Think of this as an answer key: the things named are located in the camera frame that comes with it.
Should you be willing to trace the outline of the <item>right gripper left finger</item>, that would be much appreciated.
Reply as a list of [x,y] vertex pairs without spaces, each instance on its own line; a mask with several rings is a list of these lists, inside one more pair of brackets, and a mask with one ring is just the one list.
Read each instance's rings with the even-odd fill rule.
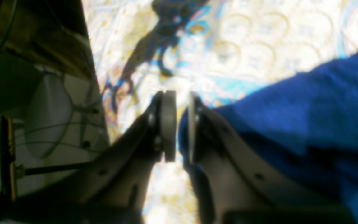
[[3,221],[24,224],[142,224],[155,163],[175,161],[176,92],[159,91],[105,152],[63,180],[17,199]]

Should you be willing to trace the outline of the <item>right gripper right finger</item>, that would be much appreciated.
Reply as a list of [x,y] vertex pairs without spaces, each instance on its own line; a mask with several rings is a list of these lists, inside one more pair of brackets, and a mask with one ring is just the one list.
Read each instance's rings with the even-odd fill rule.
[[348,209],[284,176],[196,92],[188,103],[190,164],[205,174],[214,224],[354,224]]

